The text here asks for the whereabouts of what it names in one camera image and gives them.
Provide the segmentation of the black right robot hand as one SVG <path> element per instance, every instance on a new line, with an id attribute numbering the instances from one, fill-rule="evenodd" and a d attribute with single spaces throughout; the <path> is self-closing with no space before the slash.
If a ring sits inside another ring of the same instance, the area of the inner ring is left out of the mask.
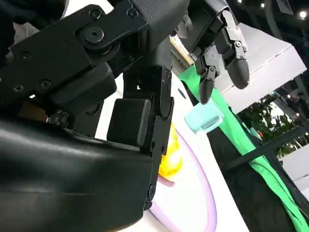
<path id="1" fill-rule="evenodd" d="M 187 0 L 0 3 L 0 229 L 110 232 L 152 205 Z"/>

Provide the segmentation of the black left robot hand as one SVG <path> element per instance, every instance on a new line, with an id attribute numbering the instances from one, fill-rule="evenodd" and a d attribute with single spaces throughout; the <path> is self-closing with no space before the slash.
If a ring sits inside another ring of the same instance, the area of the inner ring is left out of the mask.
<path id="1" fill-rule="evenodd" d="M 199 101 L 206 104 L 220 75 L 219 61 L 210 48 L 215 46 L 234 86 L 247 87 L 250 81 L 246 59 L 247 44 L 236 24 L 232 11 L 224 0 L 192 0 L 176 33 L 185 49 L 197 59 L 200 76 Z"/>

